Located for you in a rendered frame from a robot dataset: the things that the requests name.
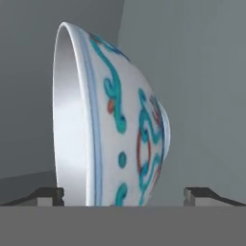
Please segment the white bowl with teal pattern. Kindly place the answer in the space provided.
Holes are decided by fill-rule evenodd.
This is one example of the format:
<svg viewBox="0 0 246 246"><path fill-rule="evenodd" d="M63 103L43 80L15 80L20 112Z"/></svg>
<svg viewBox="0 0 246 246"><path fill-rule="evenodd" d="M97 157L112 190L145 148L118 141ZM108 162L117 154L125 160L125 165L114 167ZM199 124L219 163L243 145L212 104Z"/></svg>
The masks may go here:
<svg viewBox="0 0 246 246"><path fill-rule="evenodd" d="M63 22L52 84L56 179L68 207L144 207L160 178L166 110L113 44Z"/></svg>

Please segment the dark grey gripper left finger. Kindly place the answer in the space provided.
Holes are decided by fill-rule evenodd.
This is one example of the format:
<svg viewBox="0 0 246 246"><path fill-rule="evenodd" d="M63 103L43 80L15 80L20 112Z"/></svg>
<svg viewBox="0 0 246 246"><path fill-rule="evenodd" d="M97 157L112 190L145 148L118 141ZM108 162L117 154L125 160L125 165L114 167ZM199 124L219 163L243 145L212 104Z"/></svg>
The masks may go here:
<svg viewBox="0 0 246 246"><path fill-rule="evenodd" d="M2 207L63 207L62 187L40 187L30 195L2 204Z"/></svg>

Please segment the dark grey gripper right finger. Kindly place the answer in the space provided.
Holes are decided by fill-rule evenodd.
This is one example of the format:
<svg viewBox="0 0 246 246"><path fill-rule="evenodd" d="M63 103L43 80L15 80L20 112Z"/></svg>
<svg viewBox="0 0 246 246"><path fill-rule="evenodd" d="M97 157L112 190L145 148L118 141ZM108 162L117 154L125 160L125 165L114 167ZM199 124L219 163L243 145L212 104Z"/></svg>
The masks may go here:
<svg viewBox="0 0 246 246"><path fill-rule="evenodd" d="M222 197L208 187L186 187L184 206L189 207L246 207L246 204Z"/></svg>

